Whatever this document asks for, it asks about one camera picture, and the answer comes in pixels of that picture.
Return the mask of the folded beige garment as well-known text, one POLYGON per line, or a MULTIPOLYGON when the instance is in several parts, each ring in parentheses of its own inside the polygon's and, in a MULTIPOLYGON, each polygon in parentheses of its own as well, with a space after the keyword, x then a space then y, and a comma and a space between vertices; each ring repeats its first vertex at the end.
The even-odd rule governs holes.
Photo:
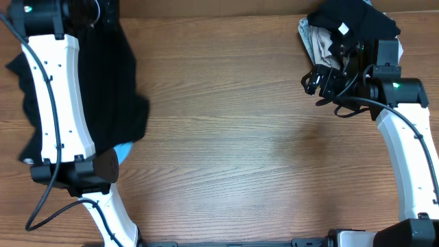
POLYGON ((352 51, 376 39, 398 38, 401 30, 393 23, 389 25, 367 25, 357 27, 342 23, 334 30, 328 27, 309 25, 312 38, 314 65, 323 64, 328 67, 341 69, 344 60, 352 51))

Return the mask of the black t-shirt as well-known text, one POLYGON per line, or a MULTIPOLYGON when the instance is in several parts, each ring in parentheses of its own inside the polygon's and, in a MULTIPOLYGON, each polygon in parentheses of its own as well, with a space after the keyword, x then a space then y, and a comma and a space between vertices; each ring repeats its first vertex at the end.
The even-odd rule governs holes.
POLYGON ((77 32, 84 116, 98 154, 145 135, 148 98, 136 92, 136 59, 121 27, 77 32))

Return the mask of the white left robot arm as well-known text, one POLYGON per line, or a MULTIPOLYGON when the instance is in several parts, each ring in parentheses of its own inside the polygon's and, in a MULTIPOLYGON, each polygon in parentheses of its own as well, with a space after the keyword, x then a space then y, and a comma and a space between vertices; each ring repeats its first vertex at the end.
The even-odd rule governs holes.
POLYGON ((82 27, 116 27, 117 1, 12 1, 1 15, 20 41, 32 73, 40 124, 40 164, 32 179, 66 189, 96 223, 105 246, 141 246, 117 189, 119 160, 110 148, 96 153, 84 116, 78 77, 82 27))

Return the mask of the folded grey striped garment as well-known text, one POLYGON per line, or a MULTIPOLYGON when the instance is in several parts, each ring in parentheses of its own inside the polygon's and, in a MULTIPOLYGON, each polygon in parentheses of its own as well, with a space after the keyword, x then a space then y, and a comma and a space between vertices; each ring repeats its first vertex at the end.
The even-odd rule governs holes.
POLYGON ((314 59, 314 55, 313 55, 312 38, 311 38, 307 18, 303 18, 303 19, 299 20, 298 33, 302 39, 302 43, 305 46, 305 49, 308 53, 308 56, 309 56, 311 62, 314 63, 315 59, 314 59))

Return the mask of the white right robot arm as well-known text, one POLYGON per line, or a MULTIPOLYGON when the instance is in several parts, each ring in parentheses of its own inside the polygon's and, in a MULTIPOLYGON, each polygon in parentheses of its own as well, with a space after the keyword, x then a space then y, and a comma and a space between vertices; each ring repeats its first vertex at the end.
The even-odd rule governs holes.
POLYGON ((304 75, 305 93, 370 111, 390 155, 399 196, 399 222, 377 232, 330 230, 325 237, 295 239, 293 246, 437 246, 438 154, 431 137, 428 99, 420 80, 402 78, 397 51, 378 51, 372 64, 357 63, 354 78, 317 64, 304 75))

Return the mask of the folded black garment on pile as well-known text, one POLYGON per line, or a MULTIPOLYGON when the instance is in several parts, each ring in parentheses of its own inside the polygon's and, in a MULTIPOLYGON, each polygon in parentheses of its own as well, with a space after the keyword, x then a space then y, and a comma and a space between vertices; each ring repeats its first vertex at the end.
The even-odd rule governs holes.
POLYGON ((307 15, 308 23, 330 32, 333 55, 367 40, 393 39, 401 33, 396 22, 362 0, 327 0, 307 15))

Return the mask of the light blue t-shirt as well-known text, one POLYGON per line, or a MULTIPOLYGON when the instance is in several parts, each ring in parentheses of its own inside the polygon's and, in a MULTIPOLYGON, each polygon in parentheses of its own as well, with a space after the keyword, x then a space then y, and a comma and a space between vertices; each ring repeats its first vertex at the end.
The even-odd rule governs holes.
POLYGON ((133 142, 127 142, 127 143, 117 144, 114 147, 119 165, 121 165, 126 160, 128 155, 130 154, 132 146, 133 146, 133 142))

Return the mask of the brown cardboard wall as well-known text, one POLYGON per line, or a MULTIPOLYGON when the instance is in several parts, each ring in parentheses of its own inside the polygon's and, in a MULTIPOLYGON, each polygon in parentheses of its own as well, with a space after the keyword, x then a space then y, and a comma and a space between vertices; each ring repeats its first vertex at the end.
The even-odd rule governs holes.
MULTIPOLYGON (((323 0, 121 0, 122 18, 297 15, 323 0)), ((380 12, 438 10, 438 0, 372 0, 380 12)))

